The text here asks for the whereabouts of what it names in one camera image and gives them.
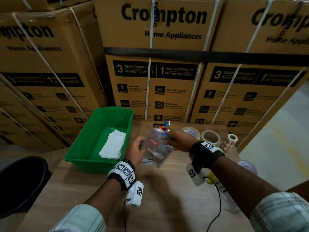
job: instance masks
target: striped shirt sleeve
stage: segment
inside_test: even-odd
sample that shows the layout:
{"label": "striped shirt sleeve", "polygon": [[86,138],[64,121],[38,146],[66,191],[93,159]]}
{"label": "striped shirt sleeve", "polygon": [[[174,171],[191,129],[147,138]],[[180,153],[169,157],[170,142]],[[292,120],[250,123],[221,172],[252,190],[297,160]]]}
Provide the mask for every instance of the striped shirt sleeve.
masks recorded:
{"label": "striped shirt sleeve", "polygon": [[296,193],[268,195],[250,215],[255,232],[309,231],[309,203]]}
{"label": "striped shirt sleeve", "polygon": [[87,204],[76,205],[49,232],[105,232],[100,212]]}

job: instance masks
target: person's left hand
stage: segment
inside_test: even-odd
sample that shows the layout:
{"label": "person's left hand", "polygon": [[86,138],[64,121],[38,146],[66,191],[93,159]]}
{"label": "person's left hand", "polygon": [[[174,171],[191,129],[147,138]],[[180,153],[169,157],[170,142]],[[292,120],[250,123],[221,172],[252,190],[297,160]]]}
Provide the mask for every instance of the person's left hand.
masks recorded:
{"label": "person's left hand", "polygon": [[143,146],[141,150],[139,149],[139,146],[142,144],[143,140],[143,137],[138,136],[133,142],[130,143],[123,157],[123,159],[130,160],[134,167],[140,164],[146,153],[145,146]]}

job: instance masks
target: green plastic bin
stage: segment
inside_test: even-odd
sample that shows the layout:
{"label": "green plastic bin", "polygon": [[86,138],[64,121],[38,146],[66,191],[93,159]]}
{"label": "green plastic bin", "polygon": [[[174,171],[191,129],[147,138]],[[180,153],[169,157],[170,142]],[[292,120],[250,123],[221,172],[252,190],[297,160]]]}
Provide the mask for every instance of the green plastic bin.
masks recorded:
{"label": "green plastic bin", "polygon": [[132,134],[134,111],[122,107],[106,107],[95,109],[70,150],[64,157],[87,173],[107,173],[119,160],[100,157],[99,152],[111,132],[117,129],[126,132],[120,160],[123,158]]}

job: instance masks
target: black trash bin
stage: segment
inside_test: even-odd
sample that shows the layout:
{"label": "black trash bin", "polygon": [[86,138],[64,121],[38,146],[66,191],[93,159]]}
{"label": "black trash bin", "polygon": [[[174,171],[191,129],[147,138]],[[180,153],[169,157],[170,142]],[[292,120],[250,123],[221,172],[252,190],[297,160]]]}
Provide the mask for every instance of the black trash bin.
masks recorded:
{"label": "black trash bin", "polygon": [[0,171],[0,219],[27,212],[51,177],[47,162],[25,157]]}

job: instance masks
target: red label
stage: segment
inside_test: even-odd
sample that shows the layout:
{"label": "red label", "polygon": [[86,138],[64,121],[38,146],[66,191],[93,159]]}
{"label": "red label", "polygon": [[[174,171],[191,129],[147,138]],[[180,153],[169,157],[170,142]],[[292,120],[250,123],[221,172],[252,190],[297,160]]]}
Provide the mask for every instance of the red label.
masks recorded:
{"label": "red label", "polygon": [[153,139],[150,139],[150,141],[153,143],[153,144],[155,144],[156,146],[157,145],[159,145],[159,143],[158,142],[156,142],[155,140],[153,140]]}

